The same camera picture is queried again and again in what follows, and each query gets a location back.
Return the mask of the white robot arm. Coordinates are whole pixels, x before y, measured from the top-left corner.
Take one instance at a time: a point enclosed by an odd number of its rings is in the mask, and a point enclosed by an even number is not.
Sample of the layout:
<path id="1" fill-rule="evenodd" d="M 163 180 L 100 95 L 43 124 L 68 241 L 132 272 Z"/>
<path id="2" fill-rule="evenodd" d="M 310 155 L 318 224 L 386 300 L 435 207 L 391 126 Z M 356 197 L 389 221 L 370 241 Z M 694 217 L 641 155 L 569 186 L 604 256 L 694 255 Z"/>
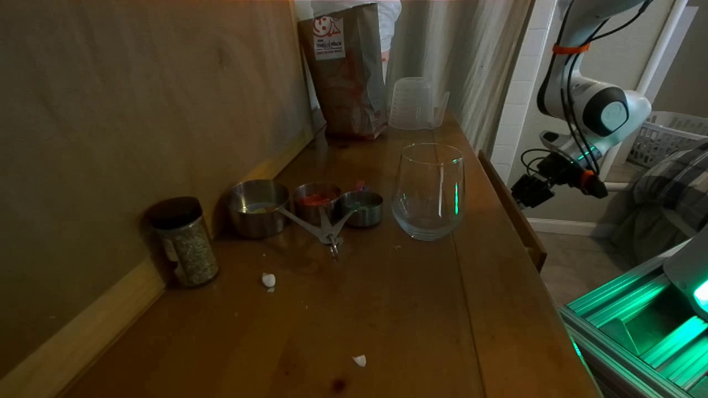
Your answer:
<path id="1" fill-rule="evenodd" d="M 552 61 L 537 90 L 537 109 L 566 124 L 569 132 L 543 132 L 536 159 L 523 153 L 525 174 L 512 186 L 512 197 L 536 207 L 553 197 L 555 186 L 577 188 L 588 197 L 607 197 L 599 178 L 599 159 L 631 136 L 650 115 L 650 102 L 608 81 L 585 78 L 585 53 L 604 37 L 604 25 L 628 9 L 636 16 L 617 32 L 632 25 L 653 0 L 569 0 Z"/>

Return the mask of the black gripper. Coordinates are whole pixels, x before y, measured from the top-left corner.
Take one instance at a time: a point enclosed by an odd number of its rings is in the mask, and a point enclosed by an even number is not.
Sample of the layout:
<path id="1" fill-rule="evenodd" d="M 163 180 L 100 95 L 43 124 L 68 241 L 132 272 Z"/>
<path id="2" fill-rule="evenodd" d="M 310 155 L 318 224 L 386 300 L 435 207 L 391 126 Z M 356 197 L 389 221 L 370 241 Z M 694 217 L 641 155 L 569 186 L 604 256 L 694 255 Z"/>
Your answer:
<path id="1" fill-rule="evenodd" d="M 523 153 L 521 161 L 525 166 L 525 174 L 512 186 L 512 197 L 525 207 L 536 207 L 549 200 L 555 186 L 571 186 L 583 195 L 598 199 L 608 195 L 596 169 L 585 167 L 560 153 L 549 151 L 544 157 L 533 159 Z"/>

